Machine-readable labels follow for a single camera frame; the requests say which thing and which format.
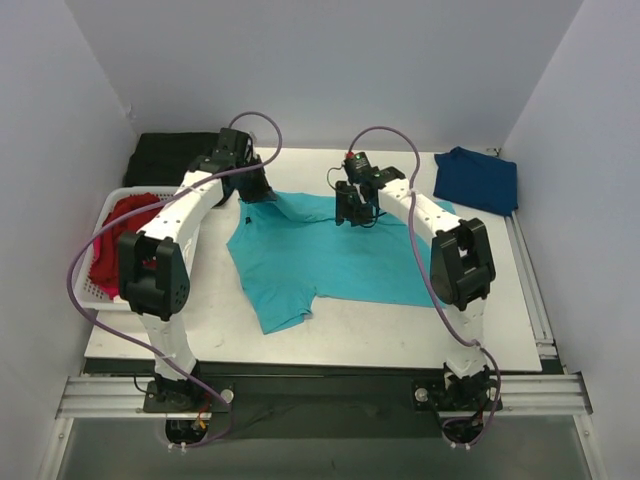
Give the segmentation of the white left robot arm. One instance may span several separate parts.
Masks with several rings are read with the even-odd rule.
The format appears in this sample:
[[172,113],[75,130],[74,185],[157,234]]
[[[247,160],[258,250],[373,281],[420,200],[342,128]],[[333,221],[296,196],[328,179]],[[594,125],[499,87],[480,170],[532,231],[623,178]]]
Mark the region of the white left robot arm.
[[179,315],[191,288],[185,252],[208,212],[233,193],[248,203],[273,198],[251,135],[223,128],[212,151],[188,166],[176,199],[117,243],[119,294],[154,348],[155,395],[182,412],[200,404],[203,390],[187,377],[197,374],[197,359]]

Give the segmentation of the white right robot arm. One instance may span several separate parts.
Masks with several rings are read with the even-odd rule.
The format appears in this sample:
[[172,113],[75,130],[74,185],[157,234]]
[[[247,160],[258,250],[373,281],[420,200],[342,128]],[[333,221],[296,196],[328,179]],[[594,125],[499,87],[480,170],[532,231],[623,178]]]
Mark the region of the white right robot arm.
[[363,152],[342,162],[347,179],[335,183],[336,224],[369,227],[387,213],[407,225],[414,258],[453,345],[443,383],[448,404],[465,408],[476,400],[473,378],[484,370],[484,309],[496,269],[485,224],[463,220],[412,187],[395,167],[380,169]]

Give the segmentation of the turquoise t-shirt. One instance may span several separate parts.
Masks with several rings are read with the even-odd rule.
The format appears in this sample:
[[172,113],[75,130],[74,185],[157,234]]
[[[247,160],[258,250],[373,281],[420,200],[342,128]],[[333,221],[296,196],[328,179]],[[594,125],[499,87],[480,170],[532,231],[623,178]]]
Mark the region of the turquoise t-shirt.
[[317,297],[433,305],[407,225],[382,214],[370,228],[338,226],[330,197],[280,193],[241,203],[227,248],[265,334],[303,323]]

